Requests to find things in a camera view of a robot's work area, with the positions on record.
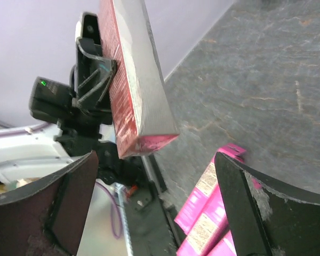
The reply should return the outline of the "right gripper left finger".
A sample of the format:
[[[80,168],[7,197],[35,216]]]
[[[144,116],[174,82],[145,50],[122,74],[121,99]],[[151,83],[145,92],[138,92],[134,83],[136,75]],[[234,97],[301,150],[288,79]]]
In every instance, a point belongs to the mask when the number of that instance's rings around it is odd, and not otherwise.
[[[98,172],[90,152],[0,194],[0,255],[76,255]]]

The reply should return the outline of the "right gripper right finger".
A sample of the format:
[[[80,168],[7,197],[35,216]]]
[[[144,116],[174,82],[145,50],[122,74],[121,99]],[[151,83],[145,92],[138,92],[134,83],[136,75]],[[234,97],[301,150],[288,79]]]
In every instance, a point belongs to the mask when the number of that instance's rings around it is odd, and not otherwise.
[[[224,153],[214,162],[237,255],[320,255],[320,194]]]

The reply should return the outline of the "silver red box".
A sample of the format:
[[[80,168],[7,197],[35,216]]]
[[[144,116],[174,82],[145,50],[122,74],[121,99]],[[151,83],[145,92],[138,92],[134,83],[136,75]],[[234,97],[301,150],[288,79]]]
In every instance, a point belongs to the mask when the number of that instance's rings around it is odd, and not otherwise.
[[[102,50],[117,62],[109,96],[120,158],[147,155],[180,134],[144,1],[103,0],[98,14]]]

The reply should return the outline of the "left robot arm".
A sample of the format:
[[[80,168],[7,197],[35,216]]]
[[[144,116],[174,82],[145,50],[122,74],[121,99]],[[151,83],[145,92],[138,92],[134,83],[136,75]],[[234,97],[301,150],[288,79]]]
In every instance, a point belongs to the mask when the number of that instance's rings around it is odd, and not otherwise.
[[[0,184],[46,176],[91,151],[104,183],[136,188],[148,183],[139,157],[120,159],[116,144],[102,139],[101,126],[113,122],[109,86],[117,63],[103,56],[96,14],[81,15],[75,45],[69,84],[35,79],[29,109],[41,124],[0,130]]]

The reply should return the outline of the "pink box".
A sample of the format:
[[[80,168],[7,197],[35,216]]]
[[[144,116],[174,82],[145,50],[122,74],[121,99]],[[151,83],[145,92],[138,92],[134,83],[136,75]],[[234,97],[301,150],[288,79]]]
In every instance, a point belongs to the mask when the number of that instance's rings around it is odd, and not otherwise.
[[[235,144],[228,143],[218,148],[216,153],[224,153],[244,163],[243,155],[246,153],[246,150]],[[188,235],[191,231],[211,195],[216,191],[220,193],[214,163],[216,153],[174,219],[174,222],[179,225],[185,235]]]
[[[237,256],[231,231],[224,235],[207,256]]]
[[[207,255],[227,226],[226,212],[218,207],[203,212],[177,251],[177,255]]]

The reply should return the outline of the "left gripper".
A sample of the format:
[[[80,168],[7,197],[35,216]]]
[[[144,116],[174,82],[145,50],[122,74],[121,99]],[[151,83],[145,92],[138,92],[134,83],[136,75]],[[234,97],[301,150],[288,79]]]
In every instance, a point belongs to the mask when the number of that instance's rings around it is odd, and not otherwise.
[[[102,54],[96,14],[83,12],[80,15],[75,29],[75,49],[76,62],[69,78],[69,106],[57,121],[111,125],[109,87],[116,74],[117,63]]]

